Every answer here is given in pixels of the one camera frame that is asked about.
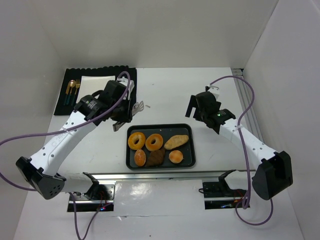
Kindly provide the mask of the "metal tongs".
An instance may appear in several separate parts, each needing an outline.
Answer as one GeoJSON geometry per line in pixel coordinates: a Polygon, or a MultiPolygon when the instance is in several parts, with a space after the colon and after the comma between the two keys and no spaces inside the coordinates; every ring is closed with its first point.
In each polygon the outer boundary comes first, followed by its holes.
{"type": "MultiPolygon", "coordinates": [[[[141,101],[141,102],[136,102],[133,107],[132,107],[132,110],[131,110],[131,113],[132,113],[132,116],[135,116],[138,112],[142,112],[144,110],[144,102],[141,101]]],[[[125,125],[126,123],[125,122],[119,122],[117,121],[116,123],[114,123],[112,125],[113,127],[113,131],[114,132],[117,132],[123,125],[125,125]]]]}

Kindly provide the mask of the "orange donut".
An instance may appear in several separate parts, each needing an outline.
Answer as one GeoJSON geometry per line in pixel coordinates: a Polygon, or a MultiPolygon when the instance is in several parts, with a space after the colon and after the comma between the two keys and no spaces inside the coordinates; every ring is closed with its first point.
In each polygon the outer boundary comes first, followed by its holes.
{"type": "Polygon", "coordinates": [[[134,132],[132,133],[128,140],[128,146],[131,150],[140,150],[143,148],[146,142],[146,137],[142,132],[134,132]]]}
{"type": "Polygon", "coordinates": [[[157,151],[162,148],[163,141],[163,137],[160,134],[154,133],[146,139],[145,147],[150,152],[157,151]]]}

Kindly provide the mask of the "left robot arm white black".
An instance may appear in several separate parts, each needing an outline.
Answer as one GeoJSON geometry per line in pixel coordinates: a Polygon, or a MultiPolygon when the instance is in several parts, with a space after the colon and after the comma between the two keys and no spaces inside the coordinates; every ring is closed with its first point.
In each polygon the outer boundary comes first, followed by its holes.
{"type": "Polygon", "coordinates": [[[55,135],[31,157],[20,157],[16,166],[25,180],[46,200],[60,192],[78,193],[96,199],[106,188],[87,172],[60,175],[58,170],[78,143],[101,122],[111,119],[116,125],[129,123],[132,116],[133,80],[109,80],[103,90],[82,97],[69,119],[55,135]]]}

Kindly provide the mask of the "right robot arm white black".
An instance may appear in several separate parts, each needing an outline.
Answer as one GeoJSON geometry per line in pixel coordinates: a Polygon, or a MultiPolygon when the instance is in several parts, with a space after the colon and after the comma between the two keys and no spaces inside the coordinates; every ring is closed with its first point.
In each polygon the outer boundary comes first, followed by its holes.
{"type": "Polygon", "coordinates": [[[185,116],[205,123],[218,135],[229,140],[239,150],[246,149],[248,161],[255,169],[252,186],[263,200],[269,200],[293,184],[291,157],[285,151],[277,152],[249,132],[228,109],[220,109],[217,94],[208,89],[189,100],[185,116]]]}

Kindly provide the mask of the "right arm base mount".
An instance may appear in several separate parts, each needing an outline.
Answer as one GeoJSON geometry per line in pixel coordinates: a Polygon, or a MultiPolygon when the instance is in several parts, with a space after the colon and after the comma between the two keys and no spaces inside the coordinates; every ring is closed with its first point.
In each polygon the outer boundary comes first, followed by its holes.
{"type": "Polygon", "coordinates": [[[241,171],[235,169],[228,170],[221,174],[216,181],[207,181],[202,183],[202,188],[198,192],[204,197],[204,208],[213,209],[234,209],[237,203],[240,203],[248,189],[247,181],[244,186],[230,188],[227,183],[232,174],[240,174],[241,171]]]}

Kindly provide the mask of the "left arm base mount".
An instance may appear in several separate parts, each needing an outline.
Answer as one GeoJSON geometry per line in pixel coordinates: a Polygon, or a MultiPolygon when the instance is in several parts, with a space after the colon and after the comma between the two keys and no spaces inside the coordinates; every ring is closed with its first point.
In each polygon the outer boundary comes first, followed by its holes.
{"type": "Polygon", "coordinates": [[[68,212],[112,212],[116,182],[98,180],[87,172],[67,176],[66,188],[71,190],[68,212]]]}

